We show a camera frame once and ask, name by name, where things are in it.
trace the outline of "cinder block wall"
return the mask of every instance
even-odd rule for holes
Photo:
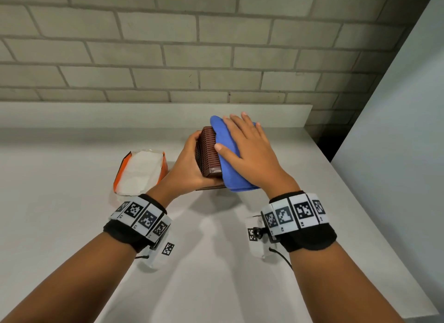
[[[311,103],[346,133],[428,0],[0,0],[0,99]]]

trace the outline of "microfiber cloth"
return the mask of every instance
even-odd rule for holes
[[[216,133],[216,143],[225,145],[239,156],[239,149],[237,148],[236,142],[231,137],[223,119],[218,116],[212,116],[210,118],[210,124]],[[223,182],[230,191],[242,192],[258,189],[256,185],[251,184],[248,180],[238,174],[236,170],[220,155],[219,160],[221,162]]]

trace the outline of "brown woven basket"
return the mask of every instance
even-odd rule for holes
[[[212,127],[204,127],[196,145],[196,162],[204,177],[222,178],[219,155],[214,149],[216,133]],[[225,185],[205,187],[201,190],[224,188]]]

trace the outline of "hand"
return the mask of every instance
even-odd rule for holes
[[[220,185],[222,179],[205,178],[197,166],[195,151],[196,142],[201,131],[196,131],[186,140],[182,152],[171,171],[159,184],[147,192],[165,208],[175,198],[199,188]]]
[[[241,116],[223,117],[241,157],[222,144],[214,146],[216,151],[242,177],[263,189],[270,199],[287,192],[300,191],[296,181],[279,165],[261,124],[256,123],[255,126],[244,112]]]

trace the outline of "qr code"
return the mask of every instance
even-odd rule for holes
[[[250,241],[258,241],[258,237],[254,233],[254,229],[248,228],[248,239]]]
[[[138,220],[138,223],[142,226],[150,229],[153,226],[154,222],[157,220],[157,217],[149,211],[146,211]]]
[[[267,213],[265,214],[265,220],[267,221],[268,227],[276,227],[277,226],[277,221],[276,218],[274,217],[273,212]]]
[[[115,210],[116,212],[121,212],[123,211],[123,209],[129,204],[129,201],[125,201],[122,205],[119,206],[119,208],[117,210]]]
[[[163,231],[166,230],[167,227],[168,227],[167,224],[161,221],[153,230],[153,233],[156,234],[157,236],[161,236]]]
[[[172,244],[171,242],[168,242],[167,245],[165,246],[165,248],[163,249],[162,254],[169,256],[171,254],[171,251],[173,250],[173,248],[174,248],[174,244]]]
[[[300,202],[299,204],[295,204],[294,209],[295,209],[297,217],[299,219],[306,219],[306,218],[314,216],[313,211],[312,211],[308,201],[304,201],[304,202]]]
[[[137,218],[141,210],[143,209],[143,206],[136,204],[135,202],[132,202],[130,206],[125,210],[125,214],[128,214],[130,217]]]
[[[313,201],[314,207],[316,208],[316,211],[319,214],[325,214],[325,210],[322,207],[321,202],[319,200],[312,200],[312,201]]]
[[[278,215],[277,219],[281,225],[291,223],[293,221],[293,217],[291,216],[291,211],[288,206],[277,209],[276,214]]]

